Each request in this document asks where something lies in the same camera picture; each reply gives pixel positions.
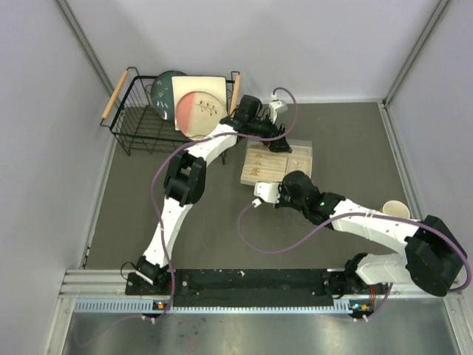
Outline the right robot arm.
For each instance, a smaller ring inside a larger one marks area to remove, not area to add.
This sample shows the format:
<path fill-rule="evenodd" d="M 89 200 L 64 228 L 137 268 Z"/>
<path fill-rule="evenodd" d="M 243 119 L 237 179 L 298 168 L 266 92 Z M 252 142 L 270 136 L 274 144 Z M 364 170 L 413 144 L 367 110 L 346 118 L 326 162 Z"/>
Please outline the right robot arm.
<path fill-rule="evenodd" d="M 423 220 L 377 213 L 335 193 L 320 192 L 301 171 L 278 186 L 278 207 L 289 207 L 316 226 L 354 234 L 391 250 L 357 254 L 347 262 L 346 286 L 360 293 L 379 283 L 414 284 L 436 297 L 446 296 L 467 254 L 447 225 L 436 216 Z"/>

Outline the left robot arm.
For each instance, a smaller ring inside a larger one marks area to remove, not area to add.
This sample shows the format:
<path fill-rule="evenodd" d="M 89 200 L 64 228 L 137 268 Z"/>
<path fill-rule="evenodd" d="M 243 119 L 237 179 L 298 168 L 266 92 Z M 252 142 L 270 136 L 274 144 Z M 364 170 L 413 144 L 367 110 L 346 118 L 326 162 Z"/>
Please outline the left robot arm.
<path fill-rule="evenodd" d="M 206 170 L 212 161 L 235 146 L 239 138 L 259 141 L 271 152 L 292 152 L 286 140 L 288 130 L 283 124 L 276 125 L 278 114 L 287 110 L 287 104 L 277 98 L 279 90 L 284 88 L 277 87 L 271 93 L 269 113 L 264 117 L 258 116 L 259 99 L 243 95 L 239 106 L 222 118 L 209 135 L 183 144 L 158 169 L 156 177 L 167 169 L 163 209 L 158 212 L 159 223 L 152 241 L 135 266 L 136 274 L 150 292 L 160 293 L 167 286 L 165 267 L 170 265 L 171 249 L 185 216 L 205 191 Z"/>

